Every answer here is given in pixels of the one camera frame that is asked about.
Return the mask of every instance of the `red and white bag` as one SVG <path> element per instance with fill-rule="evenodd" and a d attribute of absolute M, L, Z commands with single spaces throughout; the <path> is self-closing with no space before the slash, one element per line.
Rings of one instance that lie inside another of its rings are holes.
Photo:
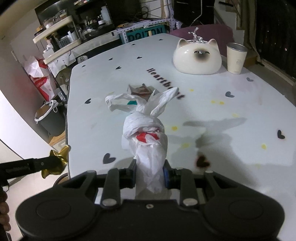
<path fill-rule="evenodd" d="M 43 59 L 31 56 L 25 63 L 25 70 L 45 100 L 50 101 L 55 96 L 56 85 Z"/>

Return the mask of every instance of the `wall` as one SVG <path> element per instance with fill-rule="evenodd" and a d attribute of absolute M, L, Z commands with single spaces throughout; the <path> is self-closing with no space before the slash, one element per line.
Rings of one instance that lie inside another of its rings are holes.
<path fill-rule="evenodd" d="M 51 147 L 17 113 L 2 91 L 0 91 L 0 105 L 1 141 L 23 159 L 48 156 Z"/>
<path fill-rule="evenodd" d="M 31 9 L 47 0 L 17 0 L 2 15 L 0 15 L 0 39 L 6 31 Z"/>
<path fill-rule="evenodd" d="M 37 27 L 40 26 L 35 10 L 32 9 L 20 18 L 5 34 L 4 40 L 9 43 L 19 62 L 24 62 L 30 56 L 42 58 L 43 50 L 46 48 L 46 41 L 42 40 L 34 44 L 33 38 Z"/>
<path fill-rule="evenodd" d="M 225 7 L 219 4 L 219 1 L 224 0 L 215 0 L 214 8 L 222 18 L 223 22 L 229 26 L 233 31 L 233 39 L 238 44 L 244 44 L 244 30 L 237 30 L 237 14 L 234 12 L 227 12 Z"/>
<path fill-rule="evenodd" d="M 164 17 L 169 18 L 169 11 L 168 11 L 168 5 L 167 3 L 170 1 L 166 0 L 154 0 L 154 1 L 147 1 L 147 0 L 140 0 L 141 6 L 142 7 L 148 7 L 149 13 L 148 13 L 148 18 L 161 18 L 161 4 L 160 2 L 163 1 L 164 5 Z"/>
<path fill-rule="evenodd" d="M 36 110 L 42 106 L 44 98 L 28 78 L 21 65 L 15 61 L 11 51 L 11 46 L 8 45 L 5 40 L 0 40 L 1 93 L 7 98 L 15 111 L 29 125 L 28 127 L 31 127 L 38 135 L 47 141 L 48 132 L 34 121 Z M 7 123 L 4 127 L 12 131 L 15 127 L 11 126 L 10 129 L 10 126 L 11 125 Z"/>

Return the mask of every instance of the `white shelf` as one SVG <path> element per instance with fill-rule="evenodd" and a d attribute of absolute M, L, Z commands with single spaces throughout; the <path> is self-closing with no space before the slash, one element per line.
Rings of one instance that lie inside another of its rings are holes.
<path fill-rule="evenodd" d="M 61 21 L 59 21 L 56 24 L 49 27 L 48 29 L 44 30 L 42 33 L 38 34 L 35 38 L 33 38 L 33 42 L 34 43 L 39 42 L 41 39 L 44 39 L 45 37 L 53 34 L 58 29 L 60 29 L 61 27 L 65 26 L 71 22 L 73 22 L 72 16 L 68 16 L 68 17 L 62 19 Z"/>
<path fill-rule="evenodd" d="M 50 62 L 54 61 L 58 57 L 62 56 L 64 53 L 70 51 L 71 49 L 79 46 L 81 44 L 81 39 L 77 39 L 74 42 L 68 44 L 67 46 L 59 49 L 57 52 L 54 52 L 52 55 L 50 55 L 48 58 L 44 60 L 45 64 L 49 64 Z"/>

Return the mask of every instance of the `cat figurine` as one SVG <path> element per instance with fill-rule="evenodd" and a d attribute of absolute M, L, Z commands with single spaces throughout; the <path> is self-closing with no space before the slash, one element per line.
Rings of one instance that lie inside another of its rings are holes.
<path fill-rule="evenodd" d="M 214 74 L 222 64 L 218 44 L 215 39 L 203 41 L 195 31 L 189 32 L 193 34 L 193 40 L 179 40 L 173 56 L 174 65 L 185 74 Z"/>

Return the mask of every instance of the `pink chair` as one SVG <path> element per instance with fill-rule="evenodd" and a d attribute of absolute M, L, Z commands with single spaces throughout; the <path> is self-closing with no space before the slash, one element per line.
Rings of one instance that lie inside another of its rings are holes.
<path fill-rule="evenodd" d="M 170 32 L 170 34 L 179 38 L 191 40 L 193 39 L 193 35 L 188 34 L 188 32 L 193 32 L 196 27 L 198 27 L 198 30 L 196 31 L 197 36 L 201 36 L 205 41 L 215 39 L 218 43 L 220 54 L 227 57 L 226 44 L 233 42 L 234 40 L 232 29 L 224 24 L 206 24 L 180 28 Z"/>

